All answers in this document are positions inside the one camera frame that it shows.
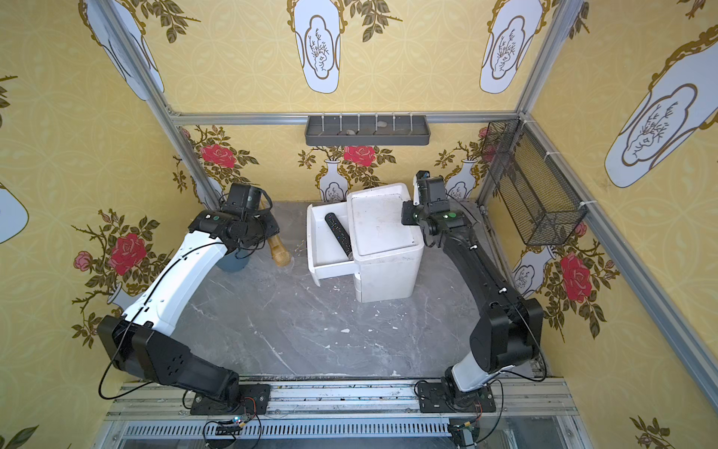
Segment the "wooden rolling pin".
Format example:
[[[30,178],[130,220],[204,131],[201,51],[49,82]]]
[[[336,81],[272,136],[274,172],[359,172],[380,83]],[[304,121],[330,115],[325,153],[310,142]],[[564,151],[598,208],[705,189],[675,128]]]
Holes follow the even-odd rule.
[[[292,261],[292,255],[283,244],[280,236],[275,235],[270,237],[267,243],[269,244],[271,256],[275,264],[280,268],[287,267]]]

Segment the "white top drawer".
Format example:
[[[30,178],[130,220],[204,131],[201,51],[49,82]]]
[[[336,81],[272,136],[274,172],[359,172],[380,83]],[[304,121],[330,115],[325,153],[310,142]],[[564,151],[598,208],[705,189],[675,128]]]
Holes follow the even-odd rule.
[[[314,284],[321,280],[354,275],[356,263],[345,254],[336,237],[325,222],[325,215],[335,213],[340,224],[349,231],[348,207],[346,202],[310,205],[307,209],[308,267]]]

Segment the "black microphone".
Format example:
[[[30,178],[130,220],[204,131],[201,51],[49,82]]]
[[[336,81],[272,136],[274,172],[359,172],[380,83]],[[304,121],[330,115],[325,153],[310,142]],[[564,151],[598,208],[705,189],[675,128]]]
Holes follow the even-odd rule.
[[[338,242],[338,245],[340,245],[340,248],[344,252],[345,256],[347,256],[347,258],[349,259],[352,259],[353,248],[350,234],[340,222],[338,216],[336,216],[335,213],[327,213],[327,215],[325,215],[325,222],[332,235]]]

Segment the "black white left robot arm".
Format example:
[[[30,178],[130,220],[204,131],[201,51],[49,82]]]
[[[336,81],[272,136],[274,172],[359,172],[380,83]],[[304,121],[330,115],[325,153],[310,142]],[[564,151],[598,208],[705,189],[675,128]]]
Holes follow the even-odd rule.
[[[241,251],[253,254],[278,236],[272,207],[263,189],[235,183],[219,209],[194,218],[181,247],[148,290],[121,316],[107,315],[98,325],[108,366],[237,408],[237,372],[194,355],[172,334],[185,306],[221,259]]]

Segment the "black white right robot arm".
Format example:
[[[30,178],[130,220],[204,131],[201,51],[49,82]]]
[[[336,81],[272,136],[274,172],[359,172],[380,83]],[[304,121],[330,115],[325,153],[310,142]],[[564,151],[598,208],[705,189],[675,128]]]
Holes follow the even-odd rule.
[[[420,230],[427,247],[443,250],[480,314],[469,337],[469,353],[446,377],[452,393],[469,393],[542,356],[544,312],[536,299],[523,297],[500,273],[480,244],[472,216],[452,208],[441,177],[420,170],[413,187],[413,199],[402,204],[401,224]]]

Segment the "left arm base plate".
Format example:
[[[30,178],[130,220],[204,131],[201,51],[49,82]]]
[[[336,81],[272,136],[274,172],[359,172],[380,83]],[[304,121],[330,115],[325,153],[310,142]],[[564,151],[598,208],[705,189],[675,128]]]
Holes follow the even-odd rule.
[[[226,398],[196,394],[190,415],[264,415],[269,407],[271,385],[232,385]]]

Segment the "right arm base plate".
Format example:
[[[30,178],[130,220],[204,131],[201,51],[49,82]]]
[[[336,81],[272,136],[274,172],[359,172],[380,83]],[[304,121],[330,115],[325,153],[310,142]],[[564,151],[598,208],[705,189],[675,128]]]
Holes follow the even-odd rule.
[[[493,413],[497,411],[488,387],[461,392],[447,382],[419,380],[413,386],[421,413]]]

